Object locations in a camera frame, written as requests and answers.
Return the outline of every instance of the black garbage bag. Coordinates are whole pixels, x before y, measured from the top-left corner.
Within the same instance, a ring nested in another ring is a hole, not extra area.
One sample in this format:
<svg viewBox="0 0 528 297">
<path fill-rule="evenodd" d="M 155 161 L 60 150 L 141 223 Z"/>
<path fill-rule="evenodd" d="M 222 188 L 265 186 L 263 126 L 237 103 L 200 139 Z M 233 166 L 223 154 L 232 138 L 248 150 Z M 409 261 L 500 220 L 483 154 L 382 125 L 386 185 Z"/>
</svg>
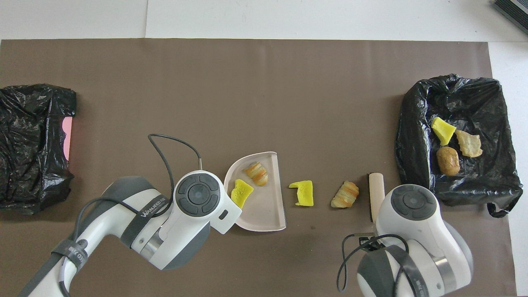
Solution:
<svg viewBox="0 0 528 297">
<path fill-rule="evenodd" d="M 458 152 L 460 171 L 452 177 L 438 167 L 441 145 L 431 128 L 435 117 L 480 135 L 483 153 L 474 158 L 462 155 L 453 135 L 448 146 Z M 494 79 L 451 74 L 418 81 L 403 98 L 395 152 L 401 182 L 428 188 L 448 206 L 486 203 L 489 214 L 500 218 L 523 192 L 506 103 Z"/>
<path fill-rule="evenodd" d="M 62 121 L 75 115 L 76 93 L 50 85 L 0 89 L 0 209 L 34 214 L 64 201 L 73 175 Z"/>
</svg>

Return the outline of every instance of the pink object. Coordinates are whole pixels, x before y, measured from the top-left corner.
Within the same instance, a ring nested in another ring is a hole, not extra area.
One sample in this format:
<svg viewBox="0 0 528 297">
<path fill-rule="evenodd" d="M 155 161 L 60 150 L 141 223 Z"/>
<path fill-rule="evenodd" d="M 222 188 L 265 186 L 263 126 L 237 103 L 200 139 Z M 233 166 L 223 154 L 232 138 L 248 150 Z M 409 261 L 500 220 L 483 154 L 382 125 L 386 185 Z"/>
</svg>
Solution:
<svg viewBox="0 0 528 297">
<path fill-rule="evenodd" d="M 62 130 L 66 133 L 66 138 L 64 139 L 64 146 L 62 147 L 64 151 L 64 157 L 66 160 L 70 160 L 70 139 L 71 139 L 71 122 L 72 117 L 65 117 L 62 120 Z"/>
</svg>

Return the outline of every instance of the croissant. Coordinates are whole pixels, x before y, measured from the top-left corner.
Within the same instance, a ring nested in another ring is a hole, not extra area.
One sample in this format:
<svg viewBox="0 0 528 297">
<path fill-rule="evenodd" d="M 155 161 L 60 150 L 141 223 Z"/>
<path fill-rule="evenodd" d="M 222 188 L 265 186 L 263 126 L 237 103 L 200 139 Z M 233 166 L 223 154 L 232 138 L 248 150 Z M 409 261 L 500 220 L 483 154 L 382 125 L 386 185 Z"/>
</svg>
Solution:
<svg viewBox="0 0 528 297">
<path fill-rule="evenodd" d="M 268 183 L 268 171 L 260 162 L 251 163 L 248 168 L 244 169 L 244 172 L 259 186 Z"/>
<path fill-rule="evenodd" d="M 330 206 L 336 208 L 351 207 L 359 194 L 360 190 L 355 183 L 345 181 L 330 202 Z"/>
</svg>

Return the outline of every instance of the round button cover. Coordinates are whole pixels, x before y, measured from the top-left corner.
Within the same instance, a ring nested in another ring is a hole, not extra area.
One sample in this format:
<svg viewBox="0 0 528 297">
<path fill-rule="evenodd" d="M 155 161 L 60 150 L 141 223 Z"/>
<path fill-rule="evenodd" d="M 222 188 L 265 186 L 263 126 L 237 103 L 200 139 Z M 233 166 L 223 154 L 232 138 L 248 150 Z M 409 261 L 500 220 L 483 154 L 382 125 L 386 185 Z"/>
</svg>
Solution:
<svg viewBox="0 0 528 297">
<path fill-rule="evenodd" d="M 391 204 L 402 217 L 421 221 L 430 218 L 436 211 L 436 198 L 427 189 L 405 184 L 392 192 Z"/>
<path fill-rule="evenodd" d="M 210 214 L 220 201 L 220 186 L 215 178 L 205 173 L 187 176 L 176 188 L 178 207 L 191 217 Z"/>
</svg>

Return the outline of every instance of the beige plate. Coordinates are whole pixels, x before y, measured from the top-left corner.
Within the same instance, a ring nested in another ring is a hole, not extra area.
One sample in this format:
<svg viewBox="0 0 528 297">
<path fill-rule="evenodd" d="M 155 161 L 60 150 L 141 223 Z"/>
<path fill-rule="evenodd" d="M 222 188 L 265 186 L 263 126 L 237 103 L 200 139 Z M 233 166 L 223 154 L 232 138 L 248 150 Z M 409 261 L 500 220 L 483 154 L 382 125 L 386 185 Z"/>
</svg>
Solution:
<svg viewBox="0 0 528 297">
<path fill-rule="evenodd" d="M 268 183 L 263 187 L 256 185 L 243 171 L 253 162 L 260 162 L 268 171 Z M 258 232 L 279 231 L 286 228 L 276 152 L 253 154 L 234 162 L 224 180 L 224 188 L 228 195 L 231 195 L 236 179 L 241 179 L 254 188 L 236 222 L 238 226 Z"/>
</svg>

